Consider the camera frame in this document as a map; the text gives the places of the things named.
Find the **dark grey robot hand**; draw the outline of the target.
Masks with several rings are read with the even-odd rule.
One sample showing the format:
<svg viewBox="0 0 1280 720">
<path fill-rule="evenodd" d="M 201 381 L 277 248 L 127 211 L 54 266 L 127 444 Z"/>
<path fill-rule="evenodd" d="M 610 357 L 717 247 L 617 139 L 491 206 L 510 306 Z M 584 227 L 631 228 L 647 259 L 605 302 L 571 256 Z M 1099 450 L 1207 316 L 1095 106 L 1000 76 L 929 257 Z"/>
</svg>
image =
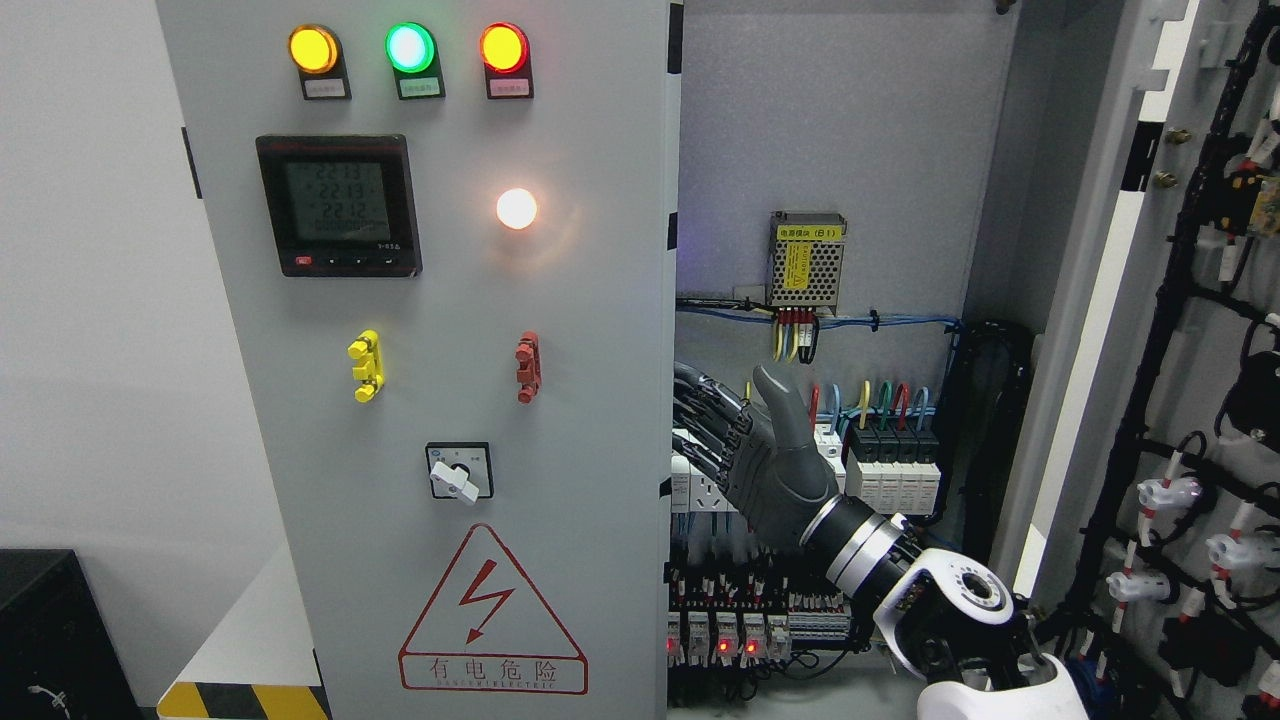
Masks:
<svg viewBox="0 0 1280 720">
<path fill-rule="evenodd" d="M 673 437 L 673 450 L 719 487 L 764 544 L 840 551 L 867 512 L 840 498 L 791 370 L 755 366 L 750 404 L 694 366 L 675 363 L 673 373 L 673 420 L 691 436 Z"/>
</svg>

